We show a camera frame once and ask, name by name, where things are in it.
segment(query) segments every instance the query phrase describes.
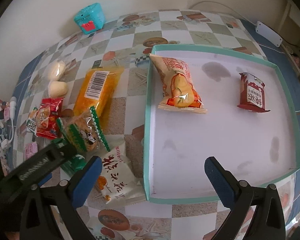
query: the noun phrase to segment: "barcode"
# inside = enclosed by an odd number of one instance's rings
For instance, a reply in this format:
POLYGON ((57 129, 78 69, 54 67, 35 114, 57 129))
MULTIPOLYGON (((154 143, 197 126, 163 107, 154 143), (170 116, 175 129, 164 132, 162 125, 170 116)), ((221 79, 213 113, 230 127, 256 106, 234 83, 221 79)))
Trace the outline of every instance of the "barcode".
POLYGON ((84 97, 99 100, 103 85, 105 84, 108 74, 109 71, 96 71, 95 73, 93 73, 84 97))

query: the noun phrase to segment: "teal box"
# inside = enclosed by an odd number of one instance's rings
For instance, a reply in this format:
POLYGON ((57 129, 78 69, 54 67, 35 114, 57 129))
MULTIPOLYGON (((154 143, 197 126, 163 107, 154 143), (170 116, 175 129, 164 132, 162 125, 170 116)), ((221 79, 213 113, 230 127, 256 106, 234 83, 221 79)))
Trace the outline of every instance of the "teal box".
POLYGON ((102 29, 106 22, 101 5, 94 3, 81 9, 73 19, 84 34, 102 29))

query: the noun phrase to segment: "white wall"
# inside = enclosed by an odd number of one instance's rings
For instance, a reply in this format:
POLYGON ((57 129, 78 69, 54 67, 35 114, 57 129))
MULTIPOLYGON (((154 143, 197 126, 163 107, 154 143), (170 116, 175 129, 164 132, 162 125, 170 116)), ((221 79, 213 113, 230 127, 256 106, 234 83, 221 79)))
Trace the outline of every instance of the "white wall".
MULTIPOLYGON (((73 16, 100 2, 108 20, 156 9, 188 8, 200 0, 13 0, 0 19, 0 99, 8 100, 22 69, 52 44, 78 30, 73 16)), ((286 0, 213 0, 276 28, 286 0)))

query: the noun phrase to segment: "cream-colored round candy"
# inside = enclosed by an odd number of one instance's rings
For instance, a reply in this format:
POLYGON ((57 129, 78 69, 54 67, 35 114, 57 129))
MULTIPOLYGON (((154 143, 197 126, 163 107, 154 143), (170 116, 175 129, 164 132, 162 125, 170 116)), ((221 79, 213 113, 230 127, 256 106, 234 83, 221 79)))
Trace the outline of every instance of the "cream-colored round candy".
POLYGON ((50 98, 57 98, 68 93, 68 85, 66 82, 52 81, 48 86, 48 94, 50 98))
POLYGON ((61 61, 51 63, 49 71, 49 80, 58 81, 66 70, 66 64, 61 61))

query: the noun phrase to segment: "red snack package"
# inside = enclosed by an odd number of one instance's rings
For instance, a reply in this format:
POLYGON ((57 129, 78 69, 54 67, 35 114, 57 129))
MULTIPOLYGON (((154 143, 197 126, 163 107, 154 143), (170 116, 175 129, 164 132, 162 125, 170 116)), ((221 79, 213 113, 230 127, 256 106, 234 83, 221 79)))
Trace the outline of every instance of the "red snack package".
POLYGON ((63 98, 44 98, 36 116, 37 136, 50 140, 59 137, 57 118, 60 117, 63 98))
POLYGON ((238 107, 257 113, 265 113, 265 84, 248 72, 240 73, 240 104, 238 107))

